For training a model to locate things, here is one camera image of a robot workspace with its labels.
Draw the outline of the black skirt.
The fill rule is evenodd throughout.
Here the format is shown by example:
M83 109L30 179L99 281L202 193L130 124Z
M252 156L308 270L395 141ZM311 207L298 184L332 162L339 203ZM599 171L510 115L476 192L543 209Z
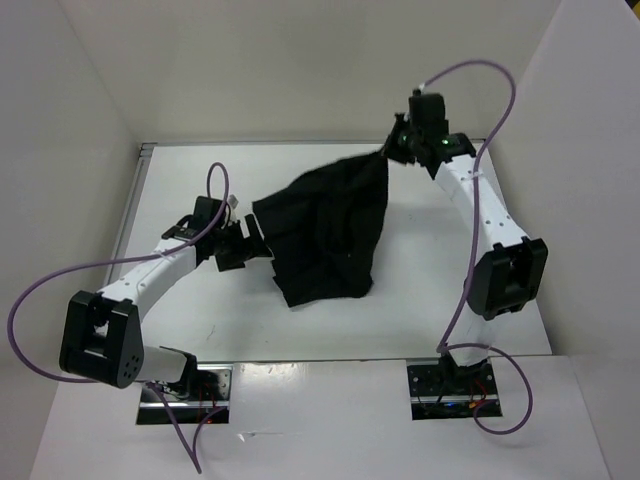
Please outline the black skirt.
M388 160L372 152L307 171L252 204L288 307L369 293L388 187Z

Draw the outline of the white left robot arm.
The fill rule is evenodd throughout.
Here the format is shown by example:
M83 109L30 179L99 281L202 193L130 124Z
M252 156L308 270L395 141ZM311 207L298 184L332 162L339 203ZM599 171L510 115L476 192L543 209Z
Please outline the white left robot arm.
M66 373L124 389L135 382L161 383L176 399L192 397L199 387L197 357L169 347L144 344L142 323L152 307L182 278L214 258L220 272L243 268L271 251L254 215L241 222L220 221L198 238L191 217L162 236L149 260L92 293L69 301L59 366Z

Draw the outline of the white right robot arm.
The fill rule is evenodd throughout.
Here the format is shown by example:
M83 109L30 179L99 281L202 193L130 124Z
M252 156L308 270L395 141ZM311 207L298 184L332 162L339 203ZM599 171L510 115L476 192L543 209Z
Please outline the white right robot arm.
M438 345L440 385L459 393L482 372L499 328L536 298L548 248L517 225L480 167L479 150L449 133L446 120L419 127L400 113L384 151L426 168L472 234L463 298Z

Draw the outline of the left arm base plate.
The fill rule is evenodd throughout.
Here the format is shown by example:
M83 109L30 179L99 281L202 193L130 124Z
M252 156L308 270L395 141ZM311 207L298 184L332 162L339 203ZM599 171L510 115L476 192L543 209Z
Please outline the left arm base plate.
M159 382L156 388L180 425L197 425L203 421L207 424L228 424L233 369L232 364L200 363L196 380L187 390L166 382ZM141 390L136 424L170 424L162 400L146 385Z

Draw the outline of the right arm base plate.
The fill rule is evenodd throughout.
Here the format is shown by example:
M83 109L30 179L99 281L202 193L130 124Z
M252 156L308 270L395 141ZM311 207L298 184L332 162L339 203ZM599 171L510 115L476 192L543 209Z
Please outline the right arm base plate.
M414 421L501 417L497 384L488 361L458 368L445 358L429 358L406 365L411 414Z

